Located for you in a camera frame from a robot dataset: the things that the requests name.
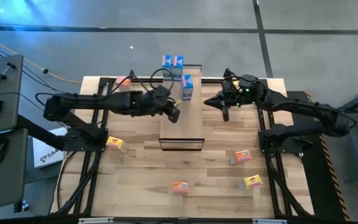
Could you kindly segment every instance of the cardboard box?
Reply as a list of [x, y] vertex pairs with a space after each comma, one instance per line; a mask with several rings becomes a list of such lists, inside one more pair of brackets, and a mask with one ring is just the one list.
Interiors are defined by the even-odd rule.
[[184, 182], [174, 182], [172, 191], [174, 194], [188, 194], [189, 193], [189, 185]]
[[[172, 72], [172, 56], [171, 55], [163, 55], [162, 56], [162, 67], [168, 69]], [[171, 75], [167, 71], [162, 71], [162, 76], [164, 80], [171, 80]]]
[[176, 82], [181, 81], [181, 76], [183, 74], [183, 64], [185, 63], [185, 57], [183, 55], [176, 55], [173, 59], [173, 79]]
[[236, 165], [245, 163], [252, 159], [251, 152], [249, 150], [238, 151], [234, 153], [234, 156], [229, 157], [230, 165]]
[[191, 100], [191, 95], [193, 94], [193, 80], [191, 79], [191, 75], [181, 77], [181, 90], [181, 99], [183, 101]]
[[259, 175], [254, 175], [252, 177], [247, 177], [241, 180], [238, 183], [239, 189], [253, 189], [259, 187], [262, 184], [262, 180], [260, 179]]
[[[120, 84], [125, 79], [125, 77], [117, 77], [116, 78], [116, 85]], [[130, 78], [127, 78], [119, 87], [119, 91], [131, 91], [132, 90], [132, 82]]]
[[[57, 136], [64, 136], [67, 133], [67, 129], [62, 127], [49, 132]], [[32, 138], [32, 145], [34, 148], [34, 168], [41, 168], [63, 160], [63, 151], [59, 151], [36, 138]]]
[[106, 142], [106, 149], [126, 154], [128, 151], [128, 145], [121, 139], [109, 136]]

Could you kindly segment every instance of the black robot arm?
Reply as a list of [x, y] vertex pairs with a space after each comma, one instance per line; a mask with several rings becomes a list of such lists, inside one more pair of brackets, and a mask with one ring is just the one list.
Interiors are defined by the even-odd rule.
[[284, 126], [275, 124], [267, 134], [273, 145], [279, 145], [290, 136], [323, 133], [341, 137], [349, 132], [349, 118], [341, 111], [326, 105], [288, 98], [270, 90], [258, 78], [252, 75], [237, 77], [227, 68], [222, 82], [222, 91], [204, 102], [222, 110], [223, 119], [229, 120], [228, 109], [231, 106], [256, 104], [266, 111], [288, 111], [315, 117], [317, 121], [306, 126]]
[[95, 124], [84, 122], [70, 110], [109, 110], [116, 114], [130, 116], [146, 116], [166, 114], [168, 119], [176, 123], [180, 111], [175, 103], [169, 100], [170, 90], [163, 86], [143, 93], [142, 91], [125, 91], [111, 93], [106, 96], [77, 95], [59, 93], [47, 100], [44, 118], [49, 121], [60, 121], [79, 131], [81, 136], [90, 141], [103, 141], [105, 131]]

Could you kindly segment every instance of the blue box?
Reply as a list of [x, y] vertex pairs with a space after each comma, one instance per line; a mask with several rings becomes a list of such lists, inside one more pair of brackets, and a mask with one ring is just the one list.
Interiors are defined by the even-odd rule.
[[181, 81], [181, 76], [183, 74], [183, 64], [185, 63], [185, 57], [183, 55], [176, 55], [173, 59], [173, 79], [176, 82]]
[[[162, 67], [168, 69], [172, 72], [172, 56], [171, 55], [163, 55], [162, 56]], [[171, 75], [167, 71], [162, 71], [162, 76], [164, 80], [171, 80]]]
[[193, 94], [193, 80], [191, 79], [191, 75], [184, 75], [181, 77], [181, 89], [181, 99], [183, 101], [191, 100], [191, 95]]

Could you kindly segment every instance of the wooden tabletop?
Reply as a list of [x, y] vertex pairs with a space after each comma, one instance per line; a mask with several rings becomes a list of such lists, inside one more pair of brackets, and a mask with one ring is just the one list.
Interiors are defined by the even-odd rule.
[[[100, 77], [84, 77], [81, 94], [93, 94]], [[269, 88], [285, 94], [283, 79], [268, 79]], [[203, 84], [203, 100], [215, 95], [219, 84]], [[77, 110], [76, 115], [90, 122], [93, 111]], [[162, 151], [160, 137], [163, 116], [131, 118], [109, 113], [109, 135], [129, 145], [127, 154], [105, 151], [101, 157], [93, 200], [92, 216], [109, 217], [203, 217], [261, 218], [273, 217], [272, 199], [264, 155], [260, 152], [257, 131], [260, 129], [254, 105], [230, 109], [230, 121], [222, 113], [202, 105], [203, 136], [201, 152]], [[292, 124], [291, 114], [274, 112], [276, 123]], [[248, 149], [253, 159], [230, 166], [228, 158], [235, 151]], [[60, 186], [61, 204], [73, 193], [80, 179], [84, 152], [77, 152], [68, 163]], [[301, 160], [282, 154], [288, 188], [310, 213], [313, 213], [308, 185]], [[239, 190], [244, 177], [259, 174], [263, 184], [258, 189]], [[188, 182], [188, 195], [172, 194], [174, 181]], [[276, 186], [280, 207], [282, 193]], [[85, 207], [85, 189], [81, 210]], [[56, 191], [51, 212], [57, 210]]]
[[[201, 70], [199, 68], [187, 68], [183, 71], [191, 75], [193, 82], [193, 93], [191, 100], [182, 101], [178, 105], [180, 116], [176, 123], [172, 123], [166, 116], [161, 117], [160, 138], [187, 138], [203, 139], [203, 101], [201, 97]], [[164, 80], [163, 86], [170, 88], [171, 80]], [[181, 99], [181, 82], [174, 82], [171, 89], [171, 97], [175, 100]], [[165, 143], [164, 149], [201, 149], [200, 143]]]

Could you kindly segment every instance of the small box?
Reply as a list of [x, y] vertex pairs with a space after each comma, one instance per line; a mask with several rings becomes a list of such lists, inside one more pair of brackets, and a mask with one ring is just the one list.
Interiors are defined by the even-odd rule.
[[240, 89], [239, 80], [233, 81], [232, 83], [233, 83], [233, 85], [234, 85], [234, 88], [236, 88], [236, 90], [239, 90], [239, 89]]
[[255, 175], [252, 177], [247, 177], [242, 179], [239, 183], [239, 189], [240, 190], [244, 190], [244, 189], [253, 189], [256, 188], [258, 186], [260, 186], [262, 184], [262, 180], [260, 179], [259, 175]]
[[172, 191], [174, 194], [188, 194], [189, 193], [189, 185], [184, 182], [174, 182]]
[[183, 55], [176, 55], [173, 59], [173, 79], [176, 82], [181, 81], [181, 76], [183, 74], [183, 64], [185, 63], [185, 57]]
[[229, 157], [230, 165], [241, 164], [252, 159], [252, 155], [249, 150], [238, 151], [234, 153], [234, 156]]
[[128, 151], [128, 145], [121, 139], [109, 136], [106, 142], [106, 149], [126, 154]]
[[[125, 77], [117, 77], [116, 78], [116, 85], [120, 84], [125, 79]], [[119, 87], [119, 91], [131, 91], [132, 90], [132, 82], [130, 78], [127, 78]]]
[[[162, 67], [168, 69], [172, 72], [172, 56], [163, 55], [162, 56]], [[162, 76], [164, 80], [171, 80], [171, 74], [167, 71], [162, 71]]]
[[193, 80], [191, 79], [191, 75], [184, 75], [181, 77], [181, 90], [181, 99], [183, 101], [191, 100], [191, 94], [193, 93]]

